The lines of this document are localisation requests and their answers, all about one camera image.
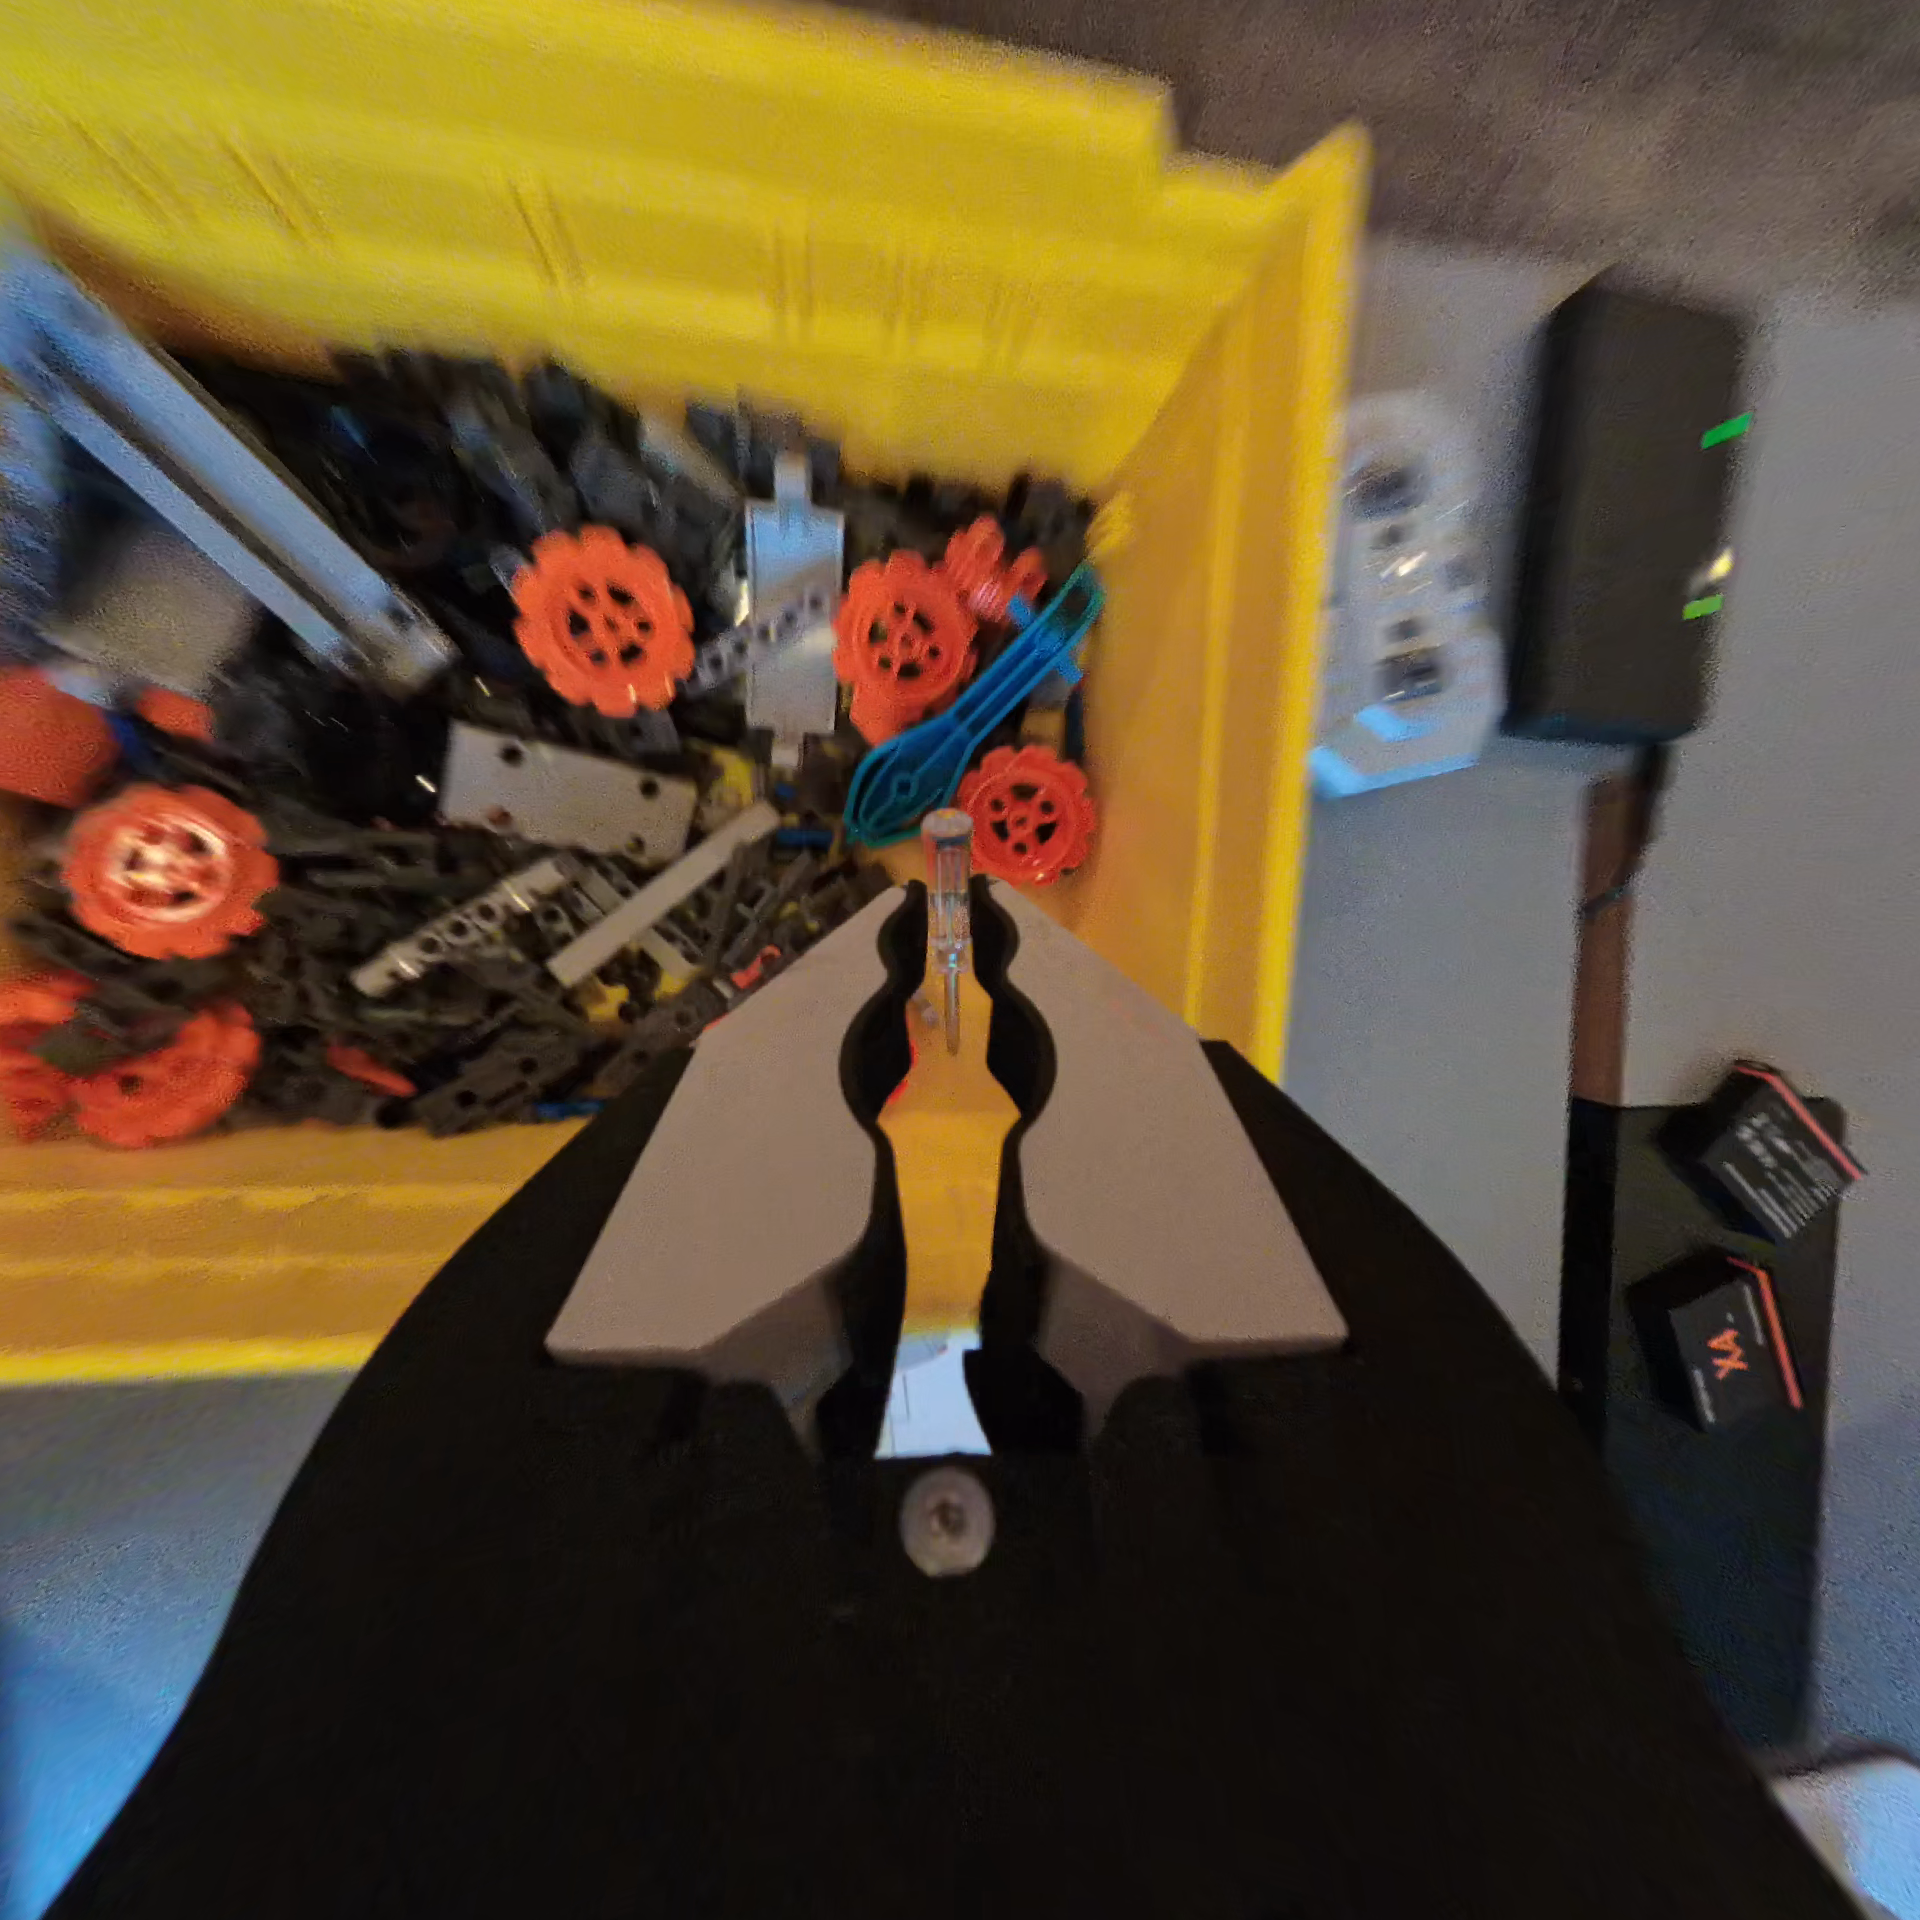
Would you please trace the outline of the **white remote controller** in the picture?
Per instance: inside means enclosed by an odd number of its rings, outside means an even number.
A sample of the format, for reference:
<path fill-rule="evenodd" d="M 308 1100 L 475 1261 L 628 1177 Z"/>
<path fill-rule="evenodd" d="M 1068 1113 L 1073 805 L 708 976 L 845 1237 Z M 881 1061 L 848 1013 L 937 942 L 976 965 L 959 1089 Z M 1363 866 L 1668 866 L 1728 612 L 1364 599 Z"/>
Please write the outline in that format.
<path fill-rule="evenodd" d="M 1317 797 L 1473 765 L 1503 670 L 1483 575 L 1478 470 L 1461 422 L 1425 390 L 1358 398 L 1337 473 Z"/>

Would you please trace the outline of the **grey desk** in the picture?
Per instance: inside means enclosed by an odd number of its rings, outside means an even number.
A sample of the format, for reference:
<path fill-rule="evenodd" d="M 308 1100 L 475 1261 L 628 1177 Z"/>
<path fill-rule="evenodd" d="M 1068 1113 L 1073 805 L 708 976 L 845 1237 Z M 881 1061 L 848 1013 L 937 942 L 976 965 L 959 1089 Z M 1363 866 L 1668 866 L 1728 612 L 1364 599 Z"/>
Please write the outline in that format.
<path fill-rule="evenodd" d="M 1379 238 L 1355 385 L 1478 429 L 1492 537 L 1531 330 L 1584 269 Z M 1496 741 L 1461 775 L 1312 813 L 1287 1088 L 1556 1332 L 1573 890 L 1599 757 Z M 5 1391 L 5 1916 L 38 1916 L 126 1798 L 343 1374 Z"/>

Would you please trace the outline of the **yellow plastic bin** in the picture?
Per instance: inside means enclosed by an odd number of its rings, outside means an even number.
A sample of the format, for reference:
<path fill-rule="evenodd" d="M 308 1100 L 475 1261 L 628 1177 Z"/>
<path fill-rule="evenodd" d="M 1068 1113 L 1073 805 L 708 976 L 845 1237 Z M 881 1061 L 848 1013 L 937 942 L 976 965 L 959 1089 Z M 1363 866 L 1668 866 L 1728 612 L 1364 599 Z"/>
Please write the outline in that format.
<path fill-rule="evenodd" d="M 1368 150 L 776 5 L 5 5 L 5 222 L 168 344 L 565 362 L 1121 514 L 1054 912 L 1284 1056 Z"/>

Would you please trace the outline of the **black desk pad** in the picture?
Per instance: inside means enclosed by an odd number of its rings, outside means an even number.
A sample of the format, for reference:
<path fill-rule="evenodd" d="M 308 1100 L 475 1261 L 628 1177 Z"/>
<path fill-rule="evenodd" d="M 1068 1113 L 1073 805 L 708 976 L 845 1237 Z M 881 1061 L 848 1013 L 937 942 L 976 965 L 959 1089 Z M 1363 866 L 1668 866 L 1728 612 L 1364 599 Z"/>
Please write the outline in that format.
<path fill-rule="evenodd" d="M 1556 1385 L 1715 1706 L 1744 1744 L 1785 1750 L 1813 1695 L 1837 1210 L 1787 1245 L 1735 1232 L 1668 1162 L 1673 1113 L 1568 1103 Z M 1806 1412 L 1703 1436 L 1656 1398 L 1625 1288 L 1694 1249 L 1766 1265 Z"/>

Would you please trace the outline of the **small black battery pack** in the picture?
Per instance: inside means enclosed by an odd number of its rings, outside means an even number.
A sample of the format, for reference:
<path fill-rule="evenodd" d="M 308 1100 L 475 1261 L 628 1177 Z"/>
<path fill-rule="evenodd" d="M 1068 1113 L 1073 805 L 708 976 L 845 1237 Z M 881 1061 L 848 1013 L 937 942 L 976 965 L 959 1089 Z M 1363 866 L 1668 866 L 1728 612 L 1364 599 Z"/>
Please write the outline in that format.
<path fill-rule="evenodd" d="M 1696 1433 L 1806 1412 L 1777 1290 L 1757 1258 L 1694 1249 L 1628 1287 L 1623 1308 L 1656 1398 Z"/>
<path fill-rule="evenodd" d="M 1661 1145 L 1728 1228 L 1771 1245 L 1798 1240 L 1865 1180 L 1841 1116 L 1757 1061 L 1731 1063 L 1705 1100 L 1675 1110 Z"/>

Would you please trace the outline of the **light grey curved panel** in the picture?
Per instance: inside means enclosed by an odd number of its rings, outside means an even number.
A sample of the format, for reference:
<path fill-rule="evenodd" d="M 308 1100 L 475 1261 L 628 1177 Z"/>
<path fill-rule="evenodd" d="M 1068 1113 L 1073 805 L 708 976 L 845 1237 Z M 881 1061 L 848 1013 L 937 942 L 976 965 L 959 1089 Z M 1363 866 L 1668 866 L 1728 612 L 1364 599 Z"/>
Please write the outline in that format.
<path fill-rule="evenodd" d="M 831 620 L 845 581 L 845 516 L 813 497 L 805 448 L 779 448 L 767 497 L 742 511 L 749 620 L 756 631 L 741 674 L 751 732 L 766 733 L 781 777 L 800 769 L 808 741 L 836 727 Z"/>

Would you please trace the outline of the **teal paddle piece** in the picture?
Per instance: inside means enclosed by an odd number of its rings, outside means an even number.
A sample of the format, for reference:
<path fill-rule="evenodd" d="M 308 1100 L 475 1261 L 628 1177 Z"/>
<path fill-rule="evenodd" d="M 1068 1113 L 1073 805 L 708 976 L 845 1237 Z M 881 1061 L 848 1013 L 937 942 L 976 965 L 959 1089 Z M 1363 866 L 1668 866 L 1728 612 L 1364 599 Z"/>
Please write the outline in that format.
<path fill-rule="evenodd" d="M 843 805 L 848 844 L 888 848 L 917 833 L 929 810 L 947 809 L 988 736 L 1017 706 L 1046 681 L 1083 679 L 1083 652 L 1103 605 L 1097 561 L 1083 560 L 947 711 L 868 749 Z"/>

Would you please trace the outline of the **pile of building block parts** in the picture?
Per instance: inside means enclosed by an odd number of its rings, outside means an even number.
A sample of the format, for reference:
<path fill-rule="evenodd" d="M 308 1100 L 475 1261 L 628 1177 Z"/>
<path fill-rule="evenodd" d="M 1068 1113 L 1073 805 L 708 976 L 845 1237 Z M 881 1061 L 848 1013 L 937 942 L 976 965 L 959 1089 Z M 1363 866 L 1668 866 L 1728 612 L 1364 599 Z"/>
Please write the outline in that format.
<path fill-rule="evenodd" d="M 166 352 L 14 256 L 5 1142 L 592 1116 L 876 898 L 861 760 L 1054 633 L 929 802 L 1073 873 L 1108 540 L 561 358 Z"/>

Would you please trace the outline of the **black rectangular power bank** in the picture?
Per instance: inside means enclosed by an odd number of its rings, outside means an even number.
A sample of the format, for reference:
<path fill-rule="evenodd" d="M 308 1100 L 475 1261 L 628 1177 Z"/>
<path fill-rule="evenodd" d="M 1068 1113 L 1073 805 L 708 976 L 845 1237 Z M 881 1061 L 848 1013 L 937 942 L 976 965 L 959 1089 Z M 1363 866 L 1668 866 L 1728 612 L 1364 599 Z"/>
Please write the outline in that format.
<path fill-rule="evenodd" d="M 1745 326 L 1619 279 L 1544 319 L 1507 639 L 1510 736 L 1664 746 L 1710 703 Z"/>

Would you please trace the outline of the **long grey panel piece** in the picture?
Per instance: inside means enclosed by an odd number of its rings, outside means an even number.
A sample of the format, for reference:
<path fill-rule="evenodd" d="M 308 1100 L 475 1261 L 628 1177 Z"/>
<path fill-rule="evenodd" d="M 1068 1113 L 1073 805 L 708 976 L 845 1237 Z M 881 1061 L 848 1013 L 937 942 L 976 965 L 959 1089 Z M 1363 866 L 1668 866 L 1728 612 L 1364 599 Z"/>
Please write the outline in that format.
<path fill-rule="evenodd" d="M 437 783 L 446 824 L 662 866 L 688 849 L 700 785 L 529 736 L 451 721 Z"/>

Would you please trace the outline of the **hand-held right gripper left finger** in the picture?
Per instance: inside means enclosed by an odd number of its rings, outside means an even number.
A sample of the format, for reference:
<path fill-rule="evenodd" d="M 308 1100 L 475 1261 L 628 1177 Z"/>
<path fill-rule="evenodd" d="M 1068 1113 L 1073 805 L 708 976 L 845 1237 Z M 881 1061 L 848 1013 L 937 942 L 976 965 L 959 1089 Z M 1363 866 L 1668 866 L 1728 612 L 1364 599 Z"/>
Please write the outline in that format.
<path fill-rule="evenodd" d="M 876 1448 L 904 1319 L 880 1110 L 904 1079 L 920 888 L 899 884 L 689 1048 L 548 1329 L 555 1362 L 764 1385 L 813 1448 Z"/>

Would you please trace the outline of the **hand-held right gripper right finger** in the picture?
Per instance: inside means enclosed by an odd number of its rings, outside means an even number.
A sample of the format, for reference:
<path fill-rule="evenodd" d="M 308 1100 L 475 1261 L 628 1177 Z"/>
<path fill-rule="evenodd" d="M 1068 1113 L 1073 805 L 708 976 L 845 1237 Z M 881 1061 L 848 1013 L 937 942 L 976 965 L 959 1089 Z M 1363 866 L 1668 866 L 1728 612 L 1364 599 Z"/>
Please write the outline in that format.
<path fill-rule="evenodd" d="M 1005 882 L 979 882 L 988 1066 L 1014 1103 L 968 1391 L 1103 1420 L 1137 1381 L 1341 1348 L 1341 1310 L 1198 1033 Z"/>

